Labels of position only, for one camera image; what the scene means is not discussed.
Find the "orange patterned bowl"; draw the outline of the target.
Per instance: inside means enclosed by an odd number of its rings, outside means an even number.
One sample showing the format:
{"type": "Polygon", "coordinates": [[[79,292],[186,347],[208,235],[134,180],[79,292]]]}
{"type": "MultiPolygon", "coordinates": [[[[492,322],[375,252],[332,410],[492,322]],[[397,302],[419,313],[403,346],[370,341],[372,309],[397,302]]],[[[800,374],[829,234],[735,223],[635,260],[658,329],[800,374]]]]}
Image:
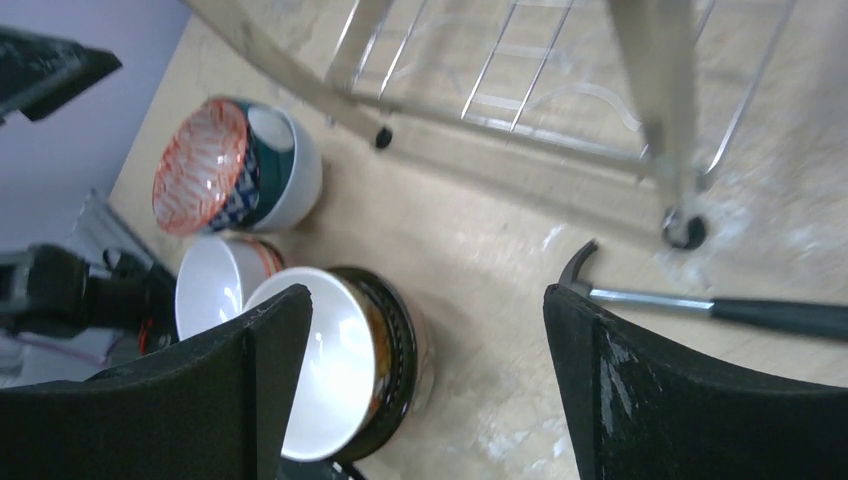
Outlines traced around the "orange patterned bowl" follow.
{"type": "Polygon", "coordinates": [[[259,201],[259,167],[247,105],[212,98],[173,134],[157,166],[152,211],[175,236],[234,227],[259,201]]]}

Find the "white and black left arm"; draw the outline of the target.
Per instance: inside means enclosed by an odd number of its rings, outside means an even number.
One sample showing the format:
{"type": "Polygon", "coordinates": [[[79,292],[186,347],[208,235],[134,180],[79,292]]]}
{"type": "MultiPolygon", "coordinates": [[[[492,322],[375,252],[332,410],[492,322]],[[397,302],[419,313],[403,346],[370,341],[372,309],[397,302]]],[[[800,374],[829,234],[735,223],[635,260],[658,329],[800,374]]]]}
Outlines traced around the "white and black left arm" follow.
{"type": "Polygon", "coordinates": [[[1,254],[1,330],[70,339],[89,328],[135,334],[141,354],[178,341],[176,278],[109,247],[99,263],[55,244],[1,254]]]}

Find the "stainless steel dish rack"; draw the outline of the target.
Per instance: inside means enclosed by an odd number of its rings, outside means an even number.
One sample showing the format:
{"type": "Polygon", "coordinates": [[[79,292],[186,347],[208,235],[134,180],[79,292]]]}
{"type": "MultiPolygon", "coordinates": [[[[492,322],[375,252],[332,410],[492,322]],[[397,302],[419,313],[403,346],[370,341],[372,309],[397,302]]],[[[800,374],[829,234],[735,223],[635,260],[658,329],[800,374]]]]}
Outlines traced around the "stainless steel dish rack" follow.
{"type": "Polygon", "coordinates": [[[314,72],[246,1],[192,13],[329,121],[387,148],[392,114],[647,181],[663,241],[708,235],[715,181],[790,1],[344,1],[314,72]]]}

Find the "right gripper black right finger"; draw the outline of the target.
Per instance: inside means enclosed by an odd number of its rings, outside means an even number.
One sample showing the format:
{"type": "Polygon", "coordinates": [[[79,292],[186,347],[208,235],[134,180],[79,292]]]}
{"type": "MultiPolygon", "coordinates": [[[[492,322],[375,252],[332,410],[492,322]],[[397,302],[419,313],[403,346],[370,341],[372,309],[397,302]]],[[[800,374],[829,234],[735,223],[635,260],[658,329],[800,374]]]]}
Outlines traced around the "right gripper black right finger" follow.
{"type": "Polygon", "coordinates": [[[583,479],[843,479],[847,391],[690,349],[552,284],[543,317],[583,479]]]}

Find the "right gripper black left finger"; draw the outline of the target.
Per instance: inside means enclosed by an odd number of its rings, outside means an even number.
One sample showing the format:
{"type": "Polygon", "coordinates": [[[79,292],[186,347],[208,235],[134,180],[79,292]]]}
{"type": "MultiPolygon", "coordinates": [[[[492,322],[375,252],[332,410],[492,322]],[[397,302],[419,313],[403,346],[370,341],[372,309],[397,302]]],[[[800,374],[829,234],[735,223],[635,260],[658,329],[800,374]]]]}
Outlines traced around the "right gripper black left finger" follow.
{"type": "Polygon", "coordinates": [[[313,316],[296,284],[84,381],[1,393],[5,479],[272,479],[313,316]]]}

